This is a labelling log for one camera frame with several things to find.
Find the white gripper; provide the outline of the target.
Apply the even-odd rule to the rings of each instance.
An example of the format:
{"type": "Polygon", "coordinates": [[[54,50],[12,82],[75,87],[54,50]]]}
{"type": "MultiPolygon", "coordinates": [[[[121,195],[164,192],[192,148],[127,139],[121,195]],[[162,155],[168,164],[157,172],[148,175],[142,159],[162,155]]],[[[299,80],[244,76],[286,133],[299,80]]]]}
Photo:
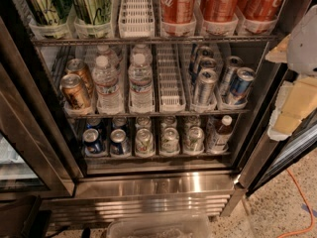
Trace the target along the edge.
{"type": "MultiPolygon", "coordinates": [[[[287,35],[265,55],[265,59],[274,63],[287,63],[289,40],[290,36],[287,35]]],[[[285,81],[279,89],[275,108],[269,119],[268,136],[275,141],[287,139],[316,108],[316,77],[300,76],[294,82],[285,81]]]]}

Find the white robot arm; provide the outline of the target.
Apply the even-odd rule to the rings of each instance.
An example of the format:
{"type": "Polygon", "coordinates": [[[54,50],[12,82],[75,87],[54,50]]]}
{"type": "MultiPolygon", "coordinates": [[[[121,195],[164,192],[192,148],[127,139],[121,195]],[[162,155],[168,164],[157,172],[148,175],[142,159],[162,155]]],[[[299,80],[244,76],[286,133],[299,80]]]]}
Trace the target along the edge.
{"type": "Polygon", "coordinates": [[[265,59],[285,63],[298,74],[294,82],[285,81],[280,87],[269,119],[268,136],[283,141],[317,108],[317,5],[265,59]]]}

